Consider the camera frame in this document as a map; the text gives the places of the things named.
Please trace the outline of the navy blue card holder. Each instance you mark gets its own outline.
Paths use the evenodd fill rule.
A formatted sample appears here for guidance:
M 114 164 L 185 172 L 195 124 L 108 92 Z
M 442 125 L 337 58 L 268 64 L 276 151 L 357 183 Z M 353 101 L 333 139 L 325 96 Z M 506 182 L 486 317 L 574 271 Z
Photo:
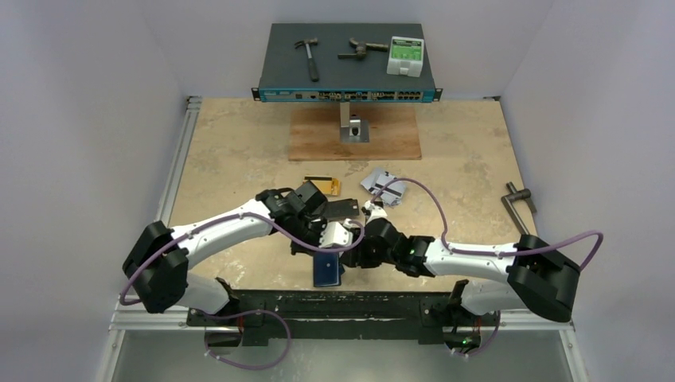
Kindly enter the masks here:
M 338 253 L 316 252 L 313 256 L 314 287 L 338 287 L 341 285 L 341 267 Z

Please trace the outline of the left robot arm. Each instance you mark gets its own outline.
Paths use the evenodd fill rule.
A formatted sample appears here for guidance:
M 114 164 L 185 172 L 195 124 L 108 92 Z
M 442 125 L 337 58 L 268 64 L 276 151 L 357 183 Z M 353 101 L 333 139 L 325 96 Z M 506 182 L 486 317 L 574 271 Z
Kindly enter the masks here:
M 208 257 L 245 241 L 280 232 L 300 247 L 318 246 L 325 226 L 326 196 L 311 182 L 297 189 L 266 189 L 232 211 L 201 222 L 167 227 L 148 224 L 123 262 L 127 285 L 123 306 L 142 304 L 150 314 L 172 306 L 205 312 L 217 325 L 228 325 L 237 304 L 226 282 L 191 273 Z

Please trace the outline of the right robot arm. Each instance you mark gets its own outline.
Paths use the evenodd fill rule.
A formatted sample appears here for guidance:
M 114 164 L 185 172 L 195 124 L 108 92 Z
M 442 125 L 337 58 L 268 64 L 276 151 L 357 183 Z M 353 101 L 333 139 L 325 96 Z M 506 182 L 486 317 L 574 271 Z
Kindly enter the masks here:
M 468 277 L 447 302 L 453 322 L 517 309 L 552 322 L 572 318 L 581 267 L 537 236 L 499 245 L 444 243 L 433 236 L 406 236 L 385 218 L 369 221 L 359 232 L 362 241 L 340 257 L 346 267 L 386 263 L 414 278 Z

